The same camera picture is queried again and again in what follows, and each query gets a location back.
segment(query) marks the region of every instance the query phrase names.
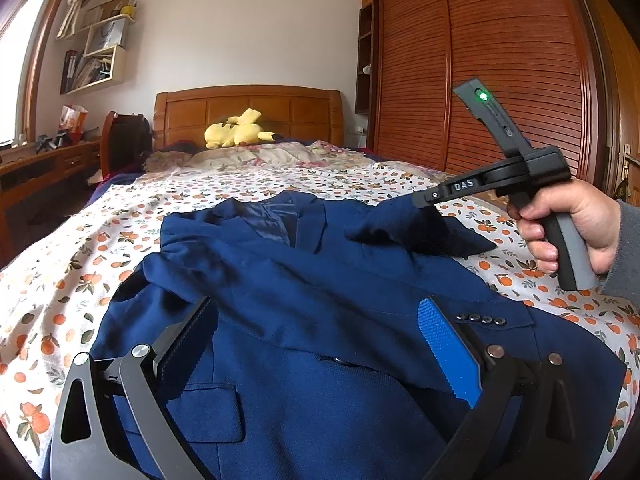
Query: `floral bedsheet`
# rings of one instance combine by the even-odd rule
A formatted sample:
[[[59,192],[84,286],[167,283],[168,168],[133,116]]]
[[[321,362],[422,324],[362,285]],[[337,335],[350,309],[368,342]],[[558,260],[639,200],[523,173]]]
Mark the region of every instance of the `floral bedsheet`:
[[[130,186],[111,187],[0,274],[0,420],[37,472],[73,356],[91,348],[117,286],[146,254],[159,250],[165,215],[212,207],[229,197],[259,201],[283,190],[374,205],[444,177],[402,162],[372,162],[325,142],[227,148],[191,158],[161,155],[147,170],[153,171]],[[557,279],[536,268],[514,222],[488,202],[467,198],[439,208],[498,245],[459,260],[462,265],[504,296],[581,325],[628,367],[596,478],[638,400],[638,310],[596,290],[560,290]]]

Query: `gray sleeve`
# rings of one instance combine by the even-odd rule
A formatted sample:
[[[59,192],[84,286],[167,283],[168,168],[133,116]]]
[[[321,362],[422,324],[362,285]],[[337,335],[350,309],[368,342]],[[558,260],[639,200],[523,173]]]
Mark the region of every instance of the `gray sleeve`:
[[[640,305],[640,208],[620,202],[620,241],[600,292]]]

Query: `finger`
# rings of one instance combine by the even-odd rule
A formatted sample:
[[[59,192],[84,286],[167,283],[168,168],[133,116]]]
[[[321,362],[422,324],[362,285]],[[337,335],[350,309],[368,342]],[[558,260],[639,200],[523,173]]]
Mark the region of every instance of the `finger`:
[[[539,261],[556,262],[558,260],[558,249],[549,242],[536,240],[528,242],[527,247],[529,248],[529,252]]]
[[[584,196],[584,183],[571,180],[554,186],[540,189],[533,200],[520,209],[520,216],[529,220],[537,220],[555,212],[575,212]]]
[[[520,220],[521,218],[520,213],[518,213],[518,208],[511,202],[507,204],[507,214],[514,220]]]
[[[545,260],[536,260],[538,264],[538,270],[541,270],[545,274],[552,274],[558,272],[558,262],[546,262]]]
[[[532,222],[531,220],[525,220],[524,218],[518,220],[518,231],[520,236],[525,240],[542,240],[545,237],[545,230],[538,222]]]

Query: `hand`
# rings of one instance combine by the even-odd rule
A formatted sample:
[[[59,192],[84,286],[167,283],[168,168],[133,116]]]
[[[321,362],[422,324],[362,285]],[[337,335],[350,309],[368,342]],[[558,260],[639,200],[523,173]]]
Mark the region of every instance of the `hand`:
[[[583,180],[571,180],[539,190],[532,202],[518,210],[508,205],[518,222],[538,268],[550,274],[558,270],[558,249],[543,241],[545,231],[537,220],[551,211],[571,214],[575,228],[587,243],[591,268],[596,274],[609,272],[620,238],[620,204]]]

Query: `white wall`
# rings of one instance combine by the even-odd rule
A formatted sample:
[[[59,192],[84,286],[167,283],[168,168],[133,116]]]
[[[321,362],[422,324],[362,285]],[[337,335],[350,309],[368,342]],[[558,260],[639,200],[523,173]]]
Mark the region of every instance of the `white wall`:
[[[92,0],[91,6],[108,0]],[[288,84],[338,89],[346,132],[353,113],[360,0],[138,0],[127,38],[126,81],[73,96],[99,126],[110,110],[152,118],[156,94],[227,84]],[[82,38],[47,45],[38,92],[37,131],[55,129],[62,62]]]

